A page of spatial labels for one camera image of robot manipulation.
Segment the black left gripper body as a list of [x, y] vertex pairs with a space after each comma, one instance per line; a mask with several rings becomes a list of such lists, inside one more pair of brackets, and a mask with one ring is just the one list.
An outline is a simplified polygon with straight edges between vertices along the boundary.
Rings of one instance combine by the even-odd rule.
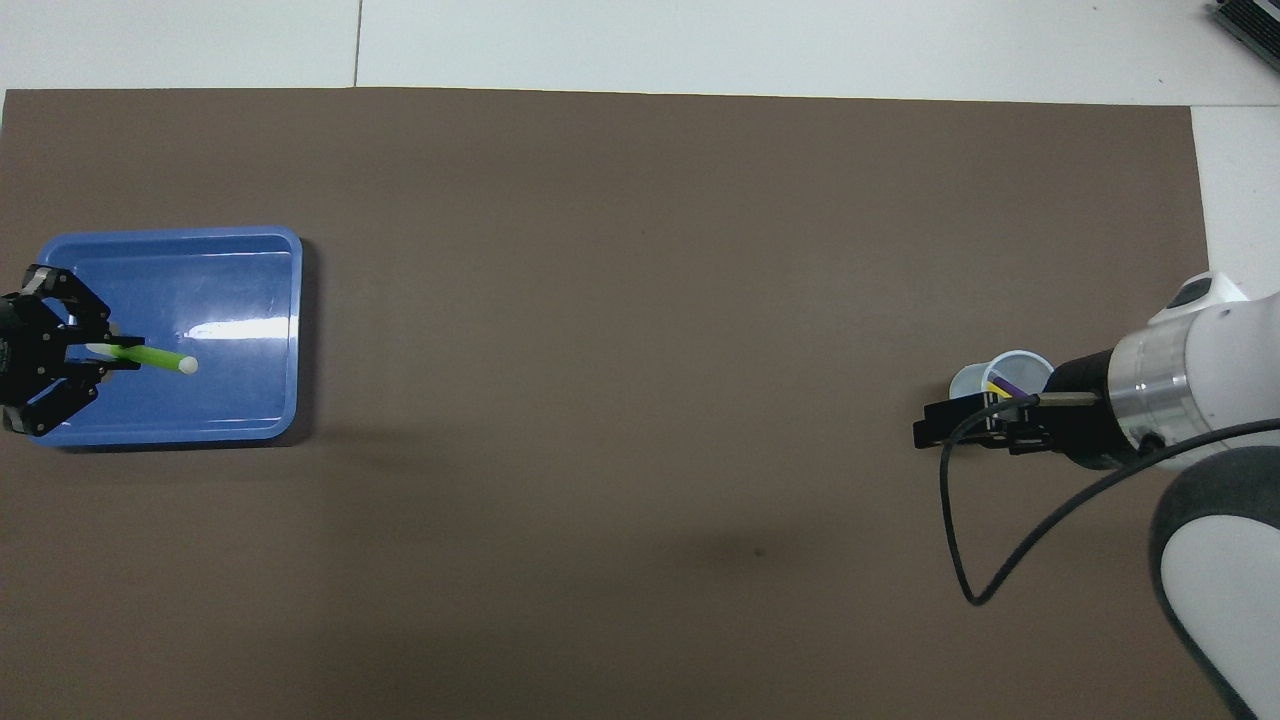
[[111, 333], [109, 306], [73, 272], [33, 264], [22, 287], [3, 296], [3, 428], [44, 437], [88, 407], [102, 379], [67, 379], [67, 341]]

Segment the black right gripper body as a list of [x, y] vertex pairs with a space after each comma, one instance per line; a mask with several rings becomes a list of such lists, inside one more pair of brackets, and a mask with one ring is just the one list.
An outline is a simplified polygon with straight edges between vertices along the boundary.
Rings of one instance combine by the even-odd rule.
[[1135, 462], [1140, 454], [1120, 428], [1108, 398], [1111, 348], [1064, 363], [1039, 384], [1039, 393], [1092, 392], [1097, 402], [1088, 406], [1048, 407], [1039, 404], [1027, 410], [1024, 430], [1007, 450], [1011, 455], [1056, 452], [1076, 465], [1108, 471]]

